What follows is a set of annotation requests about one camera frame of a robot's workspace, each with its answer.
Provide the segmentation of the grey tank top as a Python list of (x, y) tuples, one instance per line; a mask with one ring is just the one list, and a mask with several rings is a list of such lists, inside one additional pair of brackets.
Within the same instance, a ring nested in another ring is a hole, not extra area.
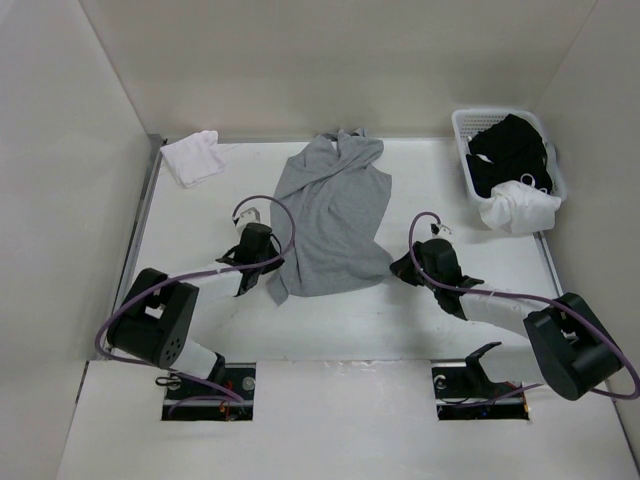
[(378, 170), (384, 151), (365, 130), (317, 135), (284, 166), (270, 212), (271, 228), (294, 248), (267, 282), (278, 305), (374, 287), (392, 262), (376, 234), (392, 193)]

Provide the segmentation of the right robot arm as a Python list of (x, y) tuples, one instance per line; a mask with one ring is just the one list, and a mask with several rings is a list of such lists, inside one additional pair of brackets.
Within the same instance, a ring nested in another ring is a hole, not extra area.
[(558, 306), (544, 302), (482, 295), (482, 280), (462, 273), (452, 244), (442, 238), (416, 242), (390, 265), (401, 281), (428, 288), (439, 307), (463, 321), (509, 330), (529, 341), (499, 360), (478, 361), (464, 370), (473, 394), (489, 394), (505, 367), (521, 367), (515, 379), (544, 383), (566, 400), (575, 401), (622, 369), (611, 350), (615, 342), (582, 297), (567, 293)]

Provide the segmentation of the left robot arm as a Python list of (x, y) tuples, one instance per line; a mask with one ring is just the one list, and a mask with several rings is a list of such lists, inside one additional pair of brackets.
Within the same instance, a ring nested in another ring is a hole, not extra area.
[(196, 307), (246, 294), (260, 276), (284, 263), (279, 247), (269, 226), (246, 224), (239, 244), (208, 267), (229, 267), (229, 272), (183, 279), (155, 290), (107, 328), (108, 344), (147, 364), (189, 376), (190, 386), (202, 398), (216, 397), (224, 387), (225, 359), (190, 338)]

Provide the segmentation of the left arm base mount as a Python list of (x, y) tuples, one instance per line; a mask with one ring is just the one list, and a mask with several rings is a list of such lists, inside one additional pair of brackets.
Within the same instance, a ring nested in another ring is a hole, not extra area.
[(256, 391), (255, 363), (227, 364), (218, 384), (223, 390), (174, 373), (155, 379), (164, 389), (161, 419), (179, 422), (252, 421)]

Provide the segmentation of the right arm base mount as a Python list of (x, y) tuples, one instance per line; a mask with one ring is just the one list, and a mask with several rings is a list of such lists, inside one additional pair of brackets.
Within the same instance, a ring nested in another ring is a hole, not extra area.
[(480, 359), (500, 345), (491, 342), (462, 360), (436, 360), (431, 364), (436, 414), (440, 421), (529, 420), (525, 395), (496, 400), (521, 387), (492, 382)]

